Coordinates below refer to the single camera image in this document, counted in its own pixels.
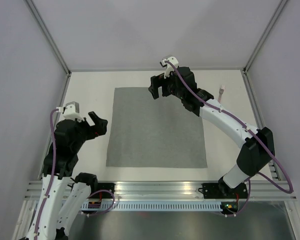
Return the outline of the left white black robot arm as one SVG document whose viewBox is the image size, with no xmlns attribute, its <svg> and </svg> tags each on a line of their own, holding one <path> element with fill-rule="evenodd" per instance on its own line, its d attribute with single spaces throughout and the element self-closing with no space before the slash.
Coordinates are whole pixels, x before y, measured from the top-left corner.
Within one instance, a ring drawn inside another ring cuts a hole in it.
<svg viewBox="0 0 300 240">
<path fill-rule="evenodd" d="M 93 111 L 88 115 L 93 125 L 76 113 L 50 126 L 52 143 L 43 162 L 40 198 L 24 239 L 67 240 L 83 203 L 98 195 L 97 176 L 83 172 L 75 177 L 70 195 L 63 199 L 83 144 L 107 133 L 106 119 Z"/>
</svg>

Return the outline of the grey cloth napkin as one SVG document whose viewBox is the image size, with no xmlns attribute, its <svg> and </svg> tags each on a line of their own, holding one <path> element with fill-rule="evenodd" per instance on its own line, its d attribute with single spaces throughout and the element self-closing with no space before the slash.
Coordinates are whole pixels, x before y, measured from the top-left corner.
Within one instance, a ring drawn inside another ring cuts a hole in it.
<svg viewBox="0 0 300 240">
<path fill-rule="evenodd" d="M 146 87 L 116 88 L 106 166 L 205 169 L 203 121 L 174 96 L 153 99 Z"/>
</svg>

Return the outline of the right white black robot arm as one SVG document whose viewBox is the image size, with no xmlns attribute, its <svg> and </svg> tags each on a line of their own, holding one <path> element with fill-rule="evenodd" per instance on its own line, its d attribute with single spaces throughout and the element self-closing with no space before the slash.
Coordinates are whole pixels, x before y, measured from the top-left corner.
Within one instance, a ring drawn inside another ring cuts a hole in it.
<svg viewBox="0 0 300 240">
<path fill-rule="evenodd" d="M 218 180 L 221 196 L 231 197 L 237 186 L 271 161 L 275 153 L 272 131 L 249 125 L 225 110 L 211 93 L 197 86 L 189 67 L 178 67 L 169 76 L 163 73 L 152 76 L 148 90 L 153 99 L 159 98 L 159 91 L 163 97 L 177 97 L 186 110 L 215 125 L 240 148 L 235 165 Z"/>
</svg>

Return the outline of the left aluminium frame post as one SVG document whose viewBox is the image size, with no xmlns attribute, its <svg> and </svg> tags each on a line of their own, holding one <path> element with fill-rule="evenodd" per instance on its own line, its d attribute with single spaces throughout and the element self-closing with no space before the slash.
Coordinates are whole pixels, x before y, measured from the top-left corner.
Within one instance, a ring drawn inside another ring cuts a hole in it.
<svg viewBox="0 0 300 240">
<path fill-rule="evenodd" d="M 63 58 L 55 40 L 53 39 L 53 36 L 51 35 L 44 19 L 42 18 L 35 2 L 33 0 L 24 0 L 25 5 L 27 6 L 29 12 L 33 16 L 37 26 L 39 27 L 40 31 L 42 32 L 44 38 L 48 42 L 50 48 L 52 49 L 52 52 L 54 56 L 56 57 L 58 63 L 62 67 L 63 71 L 67 76 L 71 74 L 71 70 L 69 69 L 65 59 Z"/>
</svg>

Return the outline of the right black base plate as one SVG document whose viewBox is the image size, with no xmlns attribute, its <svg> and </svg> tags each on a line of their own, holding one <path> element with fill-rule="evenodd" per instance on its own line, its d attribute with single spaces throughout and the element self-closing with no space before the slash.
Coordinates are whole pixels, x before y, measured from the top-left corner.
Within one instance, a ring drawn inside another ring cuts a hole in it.
<svg viewBox="0 0 300 240">
<path fill-rule="evenodd" d="M 217 182 L 204 182 L 201 188 L 205 199 L 235 200 L 248 197 L 248 189 L 243 182 L 236 188 L 229 188 L 227 185 L 220 186 Z"/>
</svg>

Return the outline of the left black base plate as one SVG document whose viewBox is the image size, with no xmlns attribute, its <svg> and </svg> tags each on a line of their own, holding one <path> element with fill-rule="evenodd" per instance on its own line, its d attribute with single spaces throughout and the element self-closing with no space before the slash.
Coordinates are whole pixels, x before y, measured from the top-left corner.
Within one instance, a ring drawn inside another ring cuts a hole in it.
<svg viewBox="0 0 300 240">
<path fill-rule="evenodd" d="M 112 194 L 115 193 L 114 182 L 99 182 L 97 187 L 94 187 L 91 191 L 89 199 L 112 199 Z"/>
</svg>

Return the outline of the right aluminium frame post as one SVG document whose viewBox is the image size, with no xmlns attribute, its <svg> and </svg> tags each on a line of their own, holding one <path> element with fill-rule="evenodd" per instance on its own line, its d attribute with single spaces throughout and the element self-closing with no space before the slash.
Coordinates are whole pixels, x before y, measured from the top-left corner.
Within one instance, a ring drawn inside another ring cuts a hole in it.
<svg viewBox="0 0 300 240">
<path fill-rule="evenodd" d="M 278 19 L 280 18 L 281 14 L 284 11 L 288 2 L 289 2 L 289 0 L 280 0 L 279 1 L 270 20 L 268 21 L 264 31 L 262 32 L 261 37 L 259 38 L 256 46 L 254 47 L 252 54 L 248 58 L 248 61 L 246 62 L 245 66 L 242 68 L 242 71 L 245 75 L 248 73 L 249 69 L 252 67 L 252 64 L 254 63 L 259 51 L 261 50 L 262 46 L 265 44 L 266 40 L 268 39 L 271 31 L 275 27 Z"/>
</svg>

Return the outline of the aluminium frame post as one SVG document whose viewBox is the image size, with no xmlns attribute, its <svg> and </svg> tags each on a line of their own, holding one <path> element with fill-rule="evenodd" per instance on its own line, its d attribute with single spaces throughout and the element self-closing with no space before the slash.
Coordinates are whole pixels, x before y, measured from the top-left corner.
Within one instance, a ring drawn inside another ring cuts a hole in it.
<svg viewBox="0 0 300 240">
<path fill-rule="evenodd" d="M 256 46 L 254 47 L 252 54 L 248 58 L 248 61 L 246 62 L 245 66 L 242 68 L 242 71 L 245 75 L 248 73 L 249 69 L 252 67 L 252 64 L 254 63 L 259 51 L 261 50 L 262 46 L 265 44 L 266 40 L 268 39 L 271 31 L 275 27 L 278 19 L 280 18 L 281 14 L 284 11 L 288 2 L 289 2 L 289 0 L 280 0 L 279 1 L 270 20 L 268 21 L 264 31 L 262 32 L 261 37 L 259 38 Z"/>
<path fill-rule="evenodd" d="M 42 18 L 35 2 L 33 0 L 24 0 L 25 5 L 27 6 L 29 12 L 33 16 L 37 26 L 39 27 L 40 31 L 42 32 L 44 38 L 48 42 L 50 48 L 52 49 L 52 52 L 54 56 L 56 57 L 58 63 L 62 67 L 63 71 L 67 76 L 71 74 L 71 70 L 69 69 L 65 59 L 63 58 L 55 40 L 53 39 L 53 36 L 51 35 L 44 19 Z"/>
</svg>

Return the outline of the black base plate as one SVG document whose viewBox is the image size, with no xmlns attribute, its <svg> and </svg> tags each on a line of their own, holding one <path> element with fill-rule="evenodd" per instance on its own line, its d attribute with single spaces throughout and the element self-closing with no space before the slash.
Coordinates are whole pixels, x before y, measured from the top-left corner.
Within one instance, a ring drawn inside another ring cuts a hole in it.
<svg viewBox="0 0 300 240">
<path fill-rule="evenodd" d="M 205 199 L 235 200 L 248 197 L 248 189 L 243 182 L 236 188 L 229 188 L 227 185 L 220 186 L 217 182 L 204 182 L 201 188 Z"/>
<path fill-rule="evenodd" d="M 97 187 L 94 187 L 91 191 L 89 199 L 112 199 L 112 194 L 115 193 L 114 182 L 99 182 Z"/>
</svg>

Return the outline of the aluminium front rail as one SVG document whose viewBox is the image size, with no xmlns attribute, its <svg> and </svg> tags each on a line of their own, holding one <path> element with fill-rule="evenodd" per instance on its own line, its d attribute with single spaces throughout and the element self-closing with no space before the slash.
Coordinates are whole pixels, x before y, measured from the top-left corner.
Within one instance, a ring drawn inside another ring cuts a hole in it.
<svg viewBox="0 0 300 240">
<path fill-rule="evenodd" d="M 198 201 L 205 199 L 202 183 L 214 181 L 115 181 L 115 198 L 121 201 Z M 295 201 L 296 194 L 287 194 L 265 180 L 252 180 L 249 199 L 252 201 Z"/>
</svg>

